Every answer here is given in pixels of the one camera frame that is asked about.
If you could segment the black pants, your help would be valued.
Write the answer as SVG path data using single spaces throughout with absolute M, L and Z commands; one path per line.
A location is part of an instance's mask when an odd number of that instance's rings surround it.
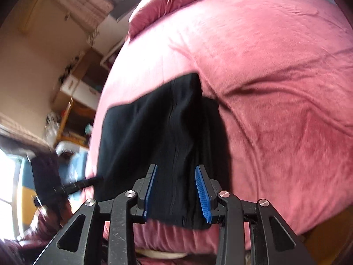
M 203 96 L 196 73 L 107 110 L 97 165 L 102 181 L 94 198 L 103 202 L 132 189 L 152 164 L 157 171 L 147 216 L 185 229 L 208 229 L 195 169 L 203 165 L 209 178 L 228 190 L 231 165 L 218 102 Z

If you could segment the blue and yellow chair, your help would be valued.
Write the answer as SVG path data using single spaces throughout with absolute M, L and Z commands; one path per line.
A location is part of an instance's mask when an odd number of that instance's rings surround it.
M 56 187 L 84 179 L 88 149 L 59 142 L 53 151 L 1 147 L 1 239 L 23 235 L 35 215 L 34 197 L 44 201 Z

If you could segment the teal plastic cup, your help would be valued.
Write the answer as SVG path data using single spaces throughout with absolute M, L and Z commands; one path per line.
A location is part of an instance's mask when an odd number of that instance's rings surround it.
M 92 130 L 93 126 L 91 124 L 88 124 L 84 129 L 85 135 L 90 136 L 92 134 Z

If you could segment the maroon jacket left sleeve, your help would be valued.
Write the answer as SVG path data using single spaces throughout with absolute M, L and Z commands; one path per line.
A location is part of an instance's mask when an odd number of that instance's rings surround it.
M 1 264 L 33 264 L 49 241 L 72 217 L 69 200 L 36 210 L 30 227 L 16 240 L 1 240 Z

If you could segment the white plastic bag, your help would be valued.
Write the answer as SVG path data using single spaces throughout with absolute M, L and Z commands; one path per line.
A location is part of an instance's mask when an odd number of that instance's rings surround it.
M 50 112 L 46 118 L 46 123 L 44 128 L 44 140 L 52 147 L 56 143 L 56 138 L 57 138 L 59 128 L 60 128 L 60 116 L 55 112 Z

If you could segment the wooden side table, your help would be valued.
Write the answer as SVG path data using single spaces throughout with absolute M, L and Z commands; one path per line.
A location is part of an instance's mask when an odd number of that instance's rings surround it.
M 60 112 L 60 123 L 57 131 L 55 145 L 61 141 L 72 142 L 88 148 L 90 130 L 86 127 L 93 125 L 96 111 L 70 98 L 66 108 Z

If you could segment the white and wood cabinet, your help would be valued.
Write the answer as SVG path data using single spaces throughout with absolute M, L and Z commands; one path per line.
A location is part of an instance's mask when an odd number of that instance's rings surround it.
M 96 110 L 108 71 L 101 66 L 102 55 L 90 48 L 73 66 L 69 75 L 60 83 L 50 101 L 51 109 L 63 111 L 70 100 Z

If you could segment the pink bed with sheet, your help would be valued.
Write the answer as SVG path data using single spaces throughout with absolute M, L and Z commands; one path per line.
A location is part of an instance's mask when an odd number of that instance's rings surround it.
M 351 206 L 352 28 L 326 0 L 197 0 L 126 39 L 96 110 L 86 175 L 98 175 L 109 108 L 192 73 L 219 105 L 229 192 L 269 200 L 297 234 Z M 148 217 L 134 232 L 139 249 L 218 249 L 217 225 Z

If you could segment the dark grey headboard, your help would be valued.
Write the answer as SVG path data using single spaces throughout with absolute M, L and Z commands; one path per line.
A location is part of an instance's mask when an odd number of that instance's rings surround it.
M 142 0 L 123 0 L 109 13 L 109 16 L 119 22 L 129 12 L 133 11 Z

